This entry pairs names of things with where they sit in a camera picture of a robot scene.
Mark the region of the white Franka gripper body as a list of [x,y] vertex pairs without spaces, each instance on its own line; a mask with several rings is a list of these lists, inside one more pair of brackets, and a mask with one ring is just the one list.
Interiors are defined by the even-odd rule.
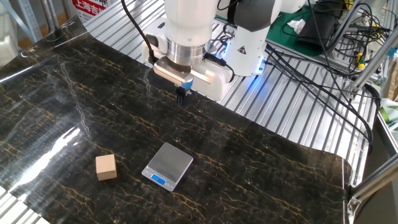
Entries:
[[174,83],[176,87],[195,90],[215,101],[222,100],[231,86],[229,82],[233,72],[228,67],[218,64],[218,58],[209,52],[205,52],[202,57],[191,59],[168,58],[169,50],[187,54],[193,50],[206,50],[208,44],[194,48],[179,47],[166,38],[166,21],[161,17],[144,29],[144,34],[157,59],[152,63],[155,74]]

